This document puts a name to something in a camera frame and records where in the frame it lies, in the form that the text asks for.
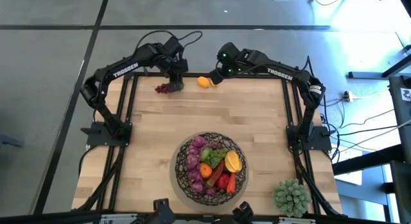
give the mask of lemon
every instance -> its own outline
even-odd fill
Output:
[[[203,76],[198,77],[197,83],[199,86],[203,88],[210,87],[210,81],[206,77],[203,77]]]
[[[240,158],[238,157],[237,153],[235,151],[228,151],[227,155],[225,158],[228,160],[230,163],[230,166],[233,168],[235,171],[239,171],[241,169],[240,165]]]
[[[235,173],[236,171],[231,167],[231,164],[230,164],[230,162],[229,162],[229,160],[228,160],[227,157],[224,159],[224,161],[225,161],[225,167],[226,167],[231,173]]]

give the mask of lemon slice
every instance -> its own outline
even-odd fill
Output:
[[[230,164],[230,162],[229,162],[229,160],[228,160],[227,157],[224,159],[224,161],[225,161],[225,167],[226,167],[231,173],[235,173],[236,171],[232,168],[232,166],[231,166],[231,164]]]
[[[225,158],[228,159],[231,167],[235,170],[238,171],[240,169],[240,159],[238,158],[238,155],[235,151],[229,151]]]
[[[240,168],[238,168],[237,172],[240,172],[242,168],[243,168],[243,163],[241,163],[240,161]]]

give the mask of fruit basket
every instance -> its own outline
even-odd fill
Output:
[[[207,132],[181,145],[175,174],[179,187],[188,198],[202,205],[216,206],[238,194],[245,181],[246,167],[244,154],[233,140],[219,133]],[[227,184],[229,188],[222,189],[227,176],[231,180]]]

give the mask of tomato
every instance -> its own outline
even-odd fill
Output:
[[[221,176],[217,180],[217,188],[219,189],[226,189],[227,185],[229,184],[230,177],[225,173],[221,174]]]

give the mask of black woven basket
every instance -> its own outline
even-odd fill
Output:
[[[236,173],[236,190],[232,194],[227,194],[223,189],[217,189],[217,193],[215,195],[206,195],[205,193],[197,193],[191,189],[191,182],[188,178],[189,170],[186,167],[186,158],[188,156],[188,147],[191,145],[192,139],[188,140],[184,143],[179,153],[177,154],[177,160],[175,164],[175,175],[177,177],[177,183],[179,184],[180,188],[184,191],[184,193],[192,199],[194,202],[200,203],[202,205],[221,205],[225,202],[228,202],[231,198],[236,196],[236,194],[241,190],[243,183],[245,181],[245,172],[246,172],[246,163],[245,157],[243,152],[237,146],[237,144],[232,141],[230,138],[218,134],[218,133],[204,133],[200,134],[207,143],[218,143],[221,148],[224,148],[228,151],[234,150],[239,158],[241,163],[243,164],[243,168],[240,172]]]

